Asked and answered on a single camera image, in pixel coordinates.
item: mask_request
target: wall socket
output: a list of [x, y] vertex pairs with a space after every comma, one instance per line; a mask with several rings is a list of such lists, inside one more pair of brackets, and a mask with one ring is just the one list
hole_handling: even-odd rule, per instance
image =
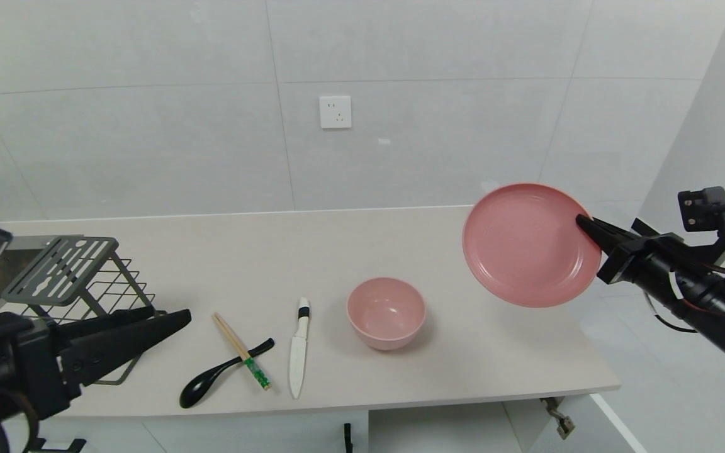
[[351, 127], [351, 96], [320, 96], [320, 127], [348, 129]]

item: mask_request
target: chopsticks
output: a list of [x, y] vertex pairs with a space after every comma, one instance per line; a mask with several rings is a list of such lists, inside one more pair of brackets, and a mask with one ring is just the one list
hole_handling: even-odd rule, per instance
[[263, 389], [270, 389], [270, 381], [268, 381], [267, 376], [264, 375], [264, 372], [261, 368], [259, 368], [259, 365], [256, 364], [253, 357], [248, 354], [247, 348], [245, 348], [245, 345], [242, 344], [242, 341], [236, 333], [234, 333], [233, 330], [231, 330], [231, 327], [223, 321], [219, 313], [214, 313], [213, 318], [214, 322], [216, 322], [216, 326], [220, 328], [222, 335], [225, 336], [225, 339], [228, 340], [228, 342], [230, 342], [233, 349], [237, 351], [237, 354], [239, 354], [239, 357], [242, 359], [242, 363], [248, 367], [248, 370], [254, 376], [254, 379], [259, 382], [259, 385], [261, 385]]

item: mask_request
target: white countertop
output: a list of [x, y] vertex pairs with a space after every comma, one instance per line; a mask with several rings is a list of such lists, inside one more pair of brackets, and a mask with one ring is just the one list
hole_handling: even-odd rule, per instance
[[[253, 215], [26, 221], [15, 235], [113, 236], [162, 310], [193, 321], [139, 359], [127, 381], [94, 385], [64, 415], [158, 416], [382, 409], [505, 401], [617, 389], [619, 380], [564, 307], [512, 306], [466, 267], [468, 206]], [[346, 318], [346, 296], [375, 276], [413, 284], [429, 314], [403, 350], [365, 346]], [[312, 304], [304, 386], [288, 389], [299, 296]], [[246, 370], [225, 372], [200, 404], [178, 395], [195, 375], [236, 356], [211, 315], [219, 311], [258, 358], [273, 388]]]

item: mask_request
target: wire rack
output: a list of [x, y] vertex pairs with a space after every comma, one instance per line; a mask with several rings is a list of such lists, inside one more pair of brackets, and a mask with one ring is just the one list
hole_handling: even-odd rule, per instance
[[[86, 252], [75, 257], [69, 252], [75, 247]], [[0, 311], [66, 324], [152, 306], [155, 294], [145, 292], [147, 283], [137, 281], [139, 272], [129, 269], [132, 260], [120, 258], [116, 247], [112, 238], [58, 237], [4, 291], [6, 303]], [[40, 281], [52, 283], [41, 288]], [[138, 357], [132, 359], [96, 384], [123, 383], [137, 361]]]

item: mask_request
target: metal bracket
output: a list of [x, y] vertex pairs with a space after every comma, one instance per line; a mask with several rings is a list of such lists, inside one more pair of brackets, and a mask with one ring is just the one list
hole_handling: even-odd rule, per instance
[[46, 442], [46, 439], [37, 438], [35, 439], [35, 443], [30, 445], [28, 451], [30, 451], [30, 453], [81, 453], [83, 447], [86, 446], [85, 439], [74, 439], [72, 444], [69, 445], [69, 448], [66, 450], [48, 450], [43, 448], [43, 445], [46, 444]]
[[549, 398], [541, 398], [541, 402], [544, 403], [547, 413], [558, 422], [558, 436], [561, 439], [566, 439], [575, 430], [575, 422], [572, 421], [572, 418], [558, 411], [560, 401], [556, 398], [552, 396]]
[[351, 423], [343, 425], [343, 439], [346, 442], [346, 453], [353, 453], [354, 444], [351, 443]]

